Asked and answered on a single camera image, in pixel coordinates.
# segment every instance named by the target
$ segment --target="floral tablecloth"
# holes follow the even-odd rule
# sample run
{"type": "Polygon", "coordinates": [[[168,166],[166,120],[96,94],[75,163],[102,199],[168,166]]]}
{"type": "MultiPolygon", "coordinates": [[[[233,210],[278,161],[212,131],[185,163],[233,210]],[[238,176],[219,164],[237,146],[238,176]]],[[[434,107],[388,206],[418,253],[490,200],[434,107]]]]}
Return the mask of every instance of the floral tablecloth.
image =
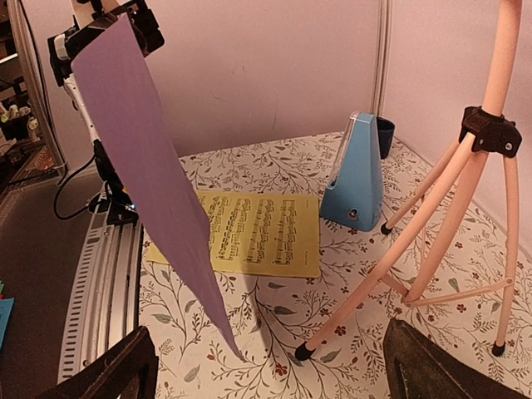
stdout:
{"type": "MultiPolygon", "coordinates": [[[[183,166],[199,190],[322,195],[341,134],[281,140],[192,155],[183,166]]],[[[383,161],[389,218],[430,166],[395,142],[383,161]]],[[[427,225],[430,248],[450,204],[444,199],[427,225]]],[[[150,329],[160,356],[157,398],[368,398],[388,397],[382,338],[389,318],[406,319],[451,355],[508,387],[532,395],[532,272],[519,256],[515,301],[503,357],[492,357],[501,292],[447,305],[408,309],[380,284],[356,315],[307,362],[294,349],[316,331],[361,282],[411,218],[389,236],[362,233],[321,221],[321,268],[317,279],[216,273],[243,362],[228,349],[200,304],[167,265],[143,261],[140,323],[150,329]]],[[[150,245],[146,237],[145,249],[150,245]]],[[[393,269],[411,283],[419,267],[421,237],[393,269]]],[[[455,293],[502,277],[505,236],[472,205],[433,278],[430,295],[455,293]]]]}

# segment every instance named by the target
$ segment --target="white wall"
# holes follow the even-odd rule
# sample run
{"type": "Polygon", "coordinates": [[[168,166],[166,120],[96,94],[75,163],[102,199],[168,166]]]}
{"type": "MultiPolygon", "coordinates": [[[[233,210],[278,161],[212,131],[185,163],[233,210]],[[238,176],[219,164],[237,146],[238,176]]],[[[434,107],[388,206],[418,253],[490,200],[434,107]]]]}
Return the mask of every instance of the white wall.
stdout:
{"type": "Polygon", "coordinates": [[[50,107],[57,140],[66,162],[72,169],[85,164],[92,156],[85,123],[72,107],[63,89],[57,87],[50,68],[47,39],[73,25],[70,0],[22,0],[37,41],[47,82],[50,107]]]}
{"type": "MultiPolygon", "coordinates": [[[[70,0],[25,0],[43,55],[70,0]]],[[[180,154],[343,129],[369,111],[377,0],[150,0],[166,44],[148,59],[180,154]]],[[[59,141],[89,156],[46,64],[59,141]]]]}
{"type": "MultiPolygon", "coordinates": [[[[532,250],[532,2],[524,1],[520,44],[505,115],[517,122],[520,147],[520,243],[532,250]]],[[[466,106],[484,96],[499,2],[394,2],[391,58],[384,114],[397,136],[431,163],[458,136],[466,106]]],[[[492,155],[475,200],[505,224],[500,155],[492,155]]]]}

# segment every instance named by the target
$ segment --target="white pole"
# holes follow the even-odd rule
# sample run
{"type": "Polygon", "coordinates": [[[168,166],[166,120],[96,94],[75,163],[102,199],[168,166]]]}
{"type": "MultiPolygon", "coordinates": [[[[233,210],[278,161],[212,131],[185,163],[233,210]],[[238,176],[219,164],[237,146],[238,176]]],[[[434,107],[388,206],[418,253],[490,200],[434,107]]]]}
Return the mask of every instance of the white pole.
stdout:
{"type": "Polygon", "coordinates": [[[490,77],[482,104],[482,109],[494,116],[501,116],[505,106],[514,68],[522,7],[522,0],[500,0],[490,77]]]}

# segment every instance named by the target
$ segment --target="black plastic clamp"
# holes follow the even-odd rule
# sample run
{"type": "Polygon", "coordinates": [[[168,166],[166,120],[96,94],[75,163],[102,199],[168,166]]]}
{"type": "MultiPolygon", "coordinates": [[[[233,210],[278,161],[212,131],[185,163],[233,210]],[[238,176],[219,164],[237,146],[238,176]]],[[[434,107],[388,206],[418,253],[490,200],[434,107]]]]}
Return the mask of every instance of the black plastic clamp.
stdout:
{"type": "Polygon", "coordinates": [[[464,111],[460,143],[467,133],[476,136],[473,152],[498,152],[508,158],[514,158],[523,138],[515,127],[504,116],[493,116],[479,106],[468,106],[464,111]]]}
{"type": "Polygon", "coordinates": [[[296,359],[298,359],[300,362],[303,362],[305,360],[308,360],[310,359],[310,357],[313,355],[313,353],[315,352],[315,350],[313,351],[309,351],[307,349],[307,343],[306,342],[303,342],[301,345],[299,345],[299,347],[296,349],[296,352],[295,352],[295,357],[296,359]]]}

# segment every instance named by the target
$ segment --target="pink tripod stand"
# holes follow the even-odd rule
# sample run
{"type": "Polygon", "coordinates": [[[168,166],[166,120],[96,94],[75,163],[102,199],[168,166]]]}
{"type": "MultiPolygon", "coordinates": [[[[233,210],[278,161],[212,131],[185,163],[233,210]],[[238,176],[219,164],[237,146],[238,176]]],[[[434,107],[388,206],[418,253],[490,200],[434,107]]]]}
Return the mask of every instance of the pink tripod stand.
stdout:
{"type": "Polygon", "coordinates": [[[377,286],[379,281],[396,290],[408,307],[447,303],[504,289],[499,328],[492,349],[496,356],[503,354],[514,297],[515,268],[519,245],[519,180],[515,155],[520,146],[521,136],[515,129],[515,124],[502,116],[502,111],[514,66],[521,8],[522,0],[500,0],[495,49],[482,107],[466,108],[460,139],[445,152],[429,175],[420,183],[414,195],[382,226],[382,232],[389,234],[406,212],[417,201],[424,198],[425,193],[434,185],[431,192],[426,196],[411,222],[375,268],[313,337],[298,347],[295,353],[298,360],[309,359],[321,342],[328,338],[336,326],[342,324],[356,310],[357,306],[377,286]],[[483,288],[438,298],[420,299],[466,214],[490,152],[503,155],[505,167],[507,207],[505,277],[483,288]],[[425,261],[422,262],[421,271],[415,282],[408,289],[395,280],[388,271],[426,225],[458,177],[460,180],[456,194],[436,240],[425,261]]]}

